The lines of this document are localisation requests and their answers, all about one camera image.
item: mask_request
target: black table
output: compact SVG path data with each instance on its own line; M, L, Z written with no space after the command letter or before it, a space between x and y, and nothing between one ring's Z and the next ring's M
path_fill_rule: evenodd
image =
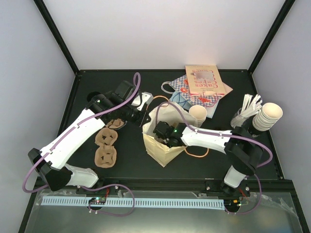
M66 108L60 131L68 127L81 113L87 104L86 97L90 92L99 91L105 93L115 90L123 80L132 82L136 70L86 70L81 71L76 77L70 99ZM169 94L161 90L164 81L174 80L185 74L184 70L140 70L141 91L147 91L156 95ZM233 88L233 91L225 96L216 109L213 119L207 119L202 128L207 129L231 129L230 120L241 107L245 94L256 94L252 77L246 70L220 70L224 83ZM158 106L163 100L156 99L150 109ZM114 146L117 150L117 162L112 168L99 168L95 166L94 155L98 146L94 143L95 134L91 136L68 160L68 164L83 168L93 168L107 179L144 179L153 181L172 180L205 180L223 179L230 163L226 155L211 150L205 158L193 158L184 152L173 159L163 168L146 152L142 135L142 129L128 123L126 127L118 131L119 137ZM269 132L257 138L274 152L273 161L257 170L261 180L282 179L282 172L274 150ZM204 154L204 148L189 148L196 154ZM269 155L264 152L262 161Z

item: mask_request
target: paper bag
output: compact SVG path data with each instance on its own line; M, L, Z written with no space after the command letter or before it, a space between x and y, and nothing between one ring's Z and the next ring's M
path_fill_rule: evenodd
M186 121L193 126L197 126L196 118L192 117L188 112L186 112L181 106L177 103L172 102L184 115ZM156 110L158 107L153 109L149 116L151 121L142 126L143 140L147 150L147 153L154 158L161 166L165 167L171 160L173 160L177 155L179 155L184 147L172 147L157 142L155 140L155 134L153 130L156 126ZM177 110L167 104L163 104L163 106L159 110L158 114L158 122L164 121L167 122L170 126L174 123L182 123L183 120Z

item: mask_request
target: book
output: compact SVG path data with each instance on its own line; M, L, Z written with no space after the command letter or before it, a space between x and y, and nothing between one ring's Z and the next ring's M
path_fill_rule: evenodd
M192 105L202 105L205 108L211 108L215 105L217 105L218 101L224 97L226 94L231 92L233 89L226 85L225 83L223 84L225 86L225 91L224 93L218 94L217 95L212 95L212 96L206 96L206 97L201 97L201 96L191 96L190 95L190 90L189 90L189 85L188 85L188 79L187 76L181 76L178 79L175 79L169 83L169 85L174 88L175 91L180 92L181 96L191 103Z
M191 96L208 97L225 94L225 88L215 65L186 66Z

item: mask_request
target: black metal beam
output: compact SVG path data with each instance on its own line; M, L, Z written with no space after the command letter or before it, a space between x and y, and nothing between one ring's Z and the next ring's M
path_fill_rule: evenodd
M280 28L282 22L284 21L286 15L290 11L292 5L294 4L295 0L285 0L281 10L279 11L276 19L274 20L268 34L266 35L266 38L264 39L261 47L259 48L251 66L248 69L248 72L250 74L253 74L256 67L258 66L259 62L261 61L264 53L268 49L271 41L273 40L274 36L276 35L278 29Z
M59 30L57 29L56 24L54 23L52 16L50 15L46 5L44 4L43 0L34 0L35 4L37 5L37 8L39 9L42 17L44 18L45 22L47 23L50 31L52 32L58 46L62 50L65 58L67 59L72 71L74 74L77 74L79 72L78 66L74 62L74 59L69 52L69 49L67 48Z

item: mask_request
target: stack of paper cups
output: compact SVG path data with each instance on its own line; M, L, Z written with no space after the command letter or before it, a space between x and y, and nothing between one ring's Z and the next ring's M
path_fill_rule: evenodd
M194 105L189 109L189 114L197 119L198 127L206 120L207 110L201 105Z
M280 106L275 103L266 103L253 118L252 127L248 131L256 137L263 131L271 129L282 116L283 110Z

